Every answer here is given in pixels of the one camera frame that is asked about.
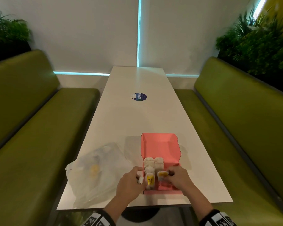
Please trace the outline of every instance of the food container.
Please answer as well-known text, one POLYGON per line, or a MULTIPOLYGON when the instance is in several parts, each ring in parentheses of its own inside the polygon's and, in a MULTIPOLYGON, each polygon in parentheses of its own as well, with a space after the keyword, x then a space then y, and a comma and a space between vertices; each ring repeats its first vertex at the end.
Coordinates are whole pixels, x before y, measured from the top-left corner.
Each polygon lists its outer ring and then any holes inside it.
MULTIPOLYGON (((143 133, 141 135, 141 156, 143 160, 146 157, 154 159, 162 157, 164 171, 167 171, 171 166, 180 165, 181 151, 177 136, 172 133, 143 133)), ((144 194, 182 194, 182 192, 167 182, 158 182, 155 178, 155 189, 145 190, 144 194)))

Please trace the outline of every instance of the white table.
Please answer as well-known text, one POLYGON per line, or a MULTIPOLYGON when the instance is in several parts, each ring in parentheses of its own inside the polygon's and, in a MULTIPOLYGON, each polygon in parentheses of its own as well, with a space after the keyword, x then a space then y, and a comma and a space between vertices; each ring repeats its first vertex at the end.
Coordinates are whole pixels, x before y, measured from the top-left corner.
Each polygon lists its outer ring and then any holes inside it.
MULTIPOLYGON (((83 156, 109 142, 117 143, 127 157, 142 165, 142 133, 175 133, 181 149, 180 163, 211 202, 232 202, 207 151, 162 68, 113 67, 80 149, 83 156), (134 93, 147 99, 135 101, 134 93)), ((110 199, 87 206, 103 208, 110 199)), ((57 210, 75 209, 75 196, 67 183, 57 210)), ((184 195, 143 195, 129 206, 184 205, 184 195)))

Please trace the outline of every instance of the seat cushion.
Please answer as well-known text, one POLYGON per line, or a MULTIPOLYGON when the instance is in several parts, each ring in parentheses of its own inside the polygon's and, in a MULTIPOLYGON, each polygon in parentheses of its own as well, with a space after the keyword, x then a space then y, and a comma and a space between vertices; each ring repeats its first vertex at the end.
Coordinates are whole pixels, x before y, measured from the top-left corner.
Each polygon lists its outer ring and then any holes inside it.
POLYGON ((0 225, 45 225, 99 98, 59 90, 0 150, 0 225))
POLYGON ((213 57, 195 88, 283 199, 283 93, 213 57))
POLYGON ((40 50, 0 62, 0 143, 59 86, 40 50))
POLYGON ((283 214, 192 90, 175 90, 234 202, 215 203, 239 226, 283 226, 283 214))

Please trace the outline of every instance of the clear plastic bag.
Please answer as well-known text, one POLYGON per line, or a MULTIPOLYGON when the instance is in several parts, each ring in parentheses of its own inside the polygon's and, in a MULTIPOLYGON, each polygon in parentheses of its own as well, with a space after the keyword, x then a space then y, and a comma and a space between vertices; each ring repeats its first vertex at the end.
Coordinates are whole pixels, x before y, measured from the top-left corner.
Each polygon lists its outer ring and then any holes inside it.
POLYGON ((132 169, 115 143, 109 143, 77 158, 65 168, 76 197, 76 207, 86 207, 107 199, 116 190, 123 174, 132 169))

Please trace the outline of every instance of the round sticker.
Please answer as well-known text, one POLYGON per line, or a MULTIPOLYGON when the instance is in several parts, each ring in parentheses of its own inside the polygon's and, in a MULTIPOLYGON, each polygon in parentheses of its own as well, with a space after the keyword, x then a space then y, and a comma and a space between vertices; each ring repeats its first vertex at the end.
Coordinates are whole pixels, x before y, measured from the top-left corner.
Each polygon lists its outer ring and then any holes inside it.
POLYGON ((147 95, 143 93, 135 93, 131 96, 131 98, 134 99, 135 101, 144 101, 147 99, 147 95))

